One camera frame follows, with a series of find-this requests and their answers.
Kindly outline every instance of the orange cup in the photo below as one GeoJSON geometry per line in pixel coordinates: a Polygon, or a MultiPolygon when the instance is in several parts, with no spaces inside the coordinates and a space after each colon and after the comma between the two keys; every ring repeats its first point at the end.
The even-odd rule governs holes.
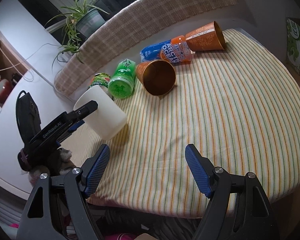
{"type": "Polygon", "coordinates": [[[150,95],[158,97],[167,94],[176,82],[173,66],[162,59],[140,63],[136,76],[150,95]]]}
{"type": "Polygon", "coordinates": [[[226,42],[216,21],[186,34],[186,42],[192,51],[226,49],[226,42]]]}

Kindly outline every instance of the green paper bag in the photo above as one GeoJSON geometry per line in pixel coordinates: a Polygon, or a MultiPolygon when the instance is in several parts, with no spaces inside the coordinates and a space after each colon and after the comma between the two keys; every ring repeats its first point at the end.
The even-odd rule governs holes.
{"type": "Polygon", "coordinates": [[[288,51],[287,63],[300,75],[300,19],[287,18],[288,51]]]}

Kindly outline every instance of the beige blanket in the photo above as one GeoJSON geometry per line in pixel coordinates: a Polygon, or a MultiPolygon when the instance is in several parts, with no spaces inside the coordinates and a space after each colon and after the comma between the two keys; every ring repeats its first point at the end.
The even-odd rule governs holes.
{"type": "Polygon", "coordinates": [[[202,216],[208,200],[187,166],[189,143],[230,173],[256,173],[271,202],[300,185],[298,85],[267,49],[235,30],[224,36],[226,51],[195,53],[190,64],[176,65],[176,86],[163,97],[136,79],[134,95],[115,101],[128,124],[111,141],[83,126],[63,142],[78,166],[102,143],[110,146],[90,203],[202,216]]]}

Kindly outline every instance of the printed label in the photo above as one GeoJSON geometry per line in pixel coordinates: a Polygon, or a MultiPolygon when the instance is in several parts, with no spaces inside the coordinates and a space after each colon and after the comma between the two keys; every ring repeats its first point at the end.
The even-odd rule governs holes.
{"type": "Polygon", "coordinates": [[[178,56],[176,55],[176,53],[174,52],[174,49],[173,49],[174,47],[175,47],[177,50],[180,50],[178,44],[174,44],[174,45],[172,46],[171,43],[164,44],[164,45],[161,47],[161,49],[162,49],[164,55],[166,56],[166,58],[167,58],[170,62],[172,62],[172,63],[182,62],[182,60],[179,59],[178,56]]]}
{"type": "Polygon", "coordinates": [[[106,73],[99,73],[99,74],[96,74],[92,80],[91,80],[91,83],[90,85],[88,86],[88,89],[89,88],[92,88],[93,86],[95,85],[99,85],[99,86],[104,86],[104,87],[108,87],[108,83],[110,81],[111,77],[106,74],[106,73]]]}
{"type": "Polygon", "coordinates": [[[123,62],[119,63],[114,76],[117,74],[125,74],[134,78],[136,63],[130,59],[125,59],[123,62]]]}
{"type": "Polygon", "coordinates": [[[55,129],[57,129],[62,123],[58,122],[54,127],[52,127],[48,132],[43,135],[43,138],[46,138],[50,133],[52,133],[55,129]]]}
{"type": "Polygon", "coordinates": [[[202,33],[197,33],[197,34],[195,34],[195,35],[193,35],[193,36],[190,36],[189,38],[186,38],[186,41],[189,40],[189,39],[193,39],[193,38],[195,38],[195,37],[204,35],[204,34],[206,34],[206,33],[213,32],[213,31],[214,31],[214,29],[210,29],[210,30],[204,31],[204,32],[202,32],[202,33]]]}
{"type": "Polygon", "coordinates": [[[298,30],[298,26],[296,25],[296,23],[290,19],[289,20],[289,23],[290,23],[290,26],[291,26],[291,31],[290,31],[290,34],[292,37],[294,37],[295,39],[297,39],[299,37],[299,30],[298,30]]]}

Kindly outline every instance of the white plastic container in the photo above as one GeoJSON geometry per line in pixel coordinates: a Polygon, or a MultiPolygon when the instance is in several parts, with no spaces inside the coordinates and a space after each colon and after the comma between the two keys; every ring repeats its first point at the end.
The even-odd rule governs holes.
{"type": "Polygon", "coordinates": [[[127,115],[99,86],[89,88],[75,103],[73,109],[76,110],[91,100],[98,103],[98,109],[83,120],[101,139],[110,140],[125,126],[127,115]]]}

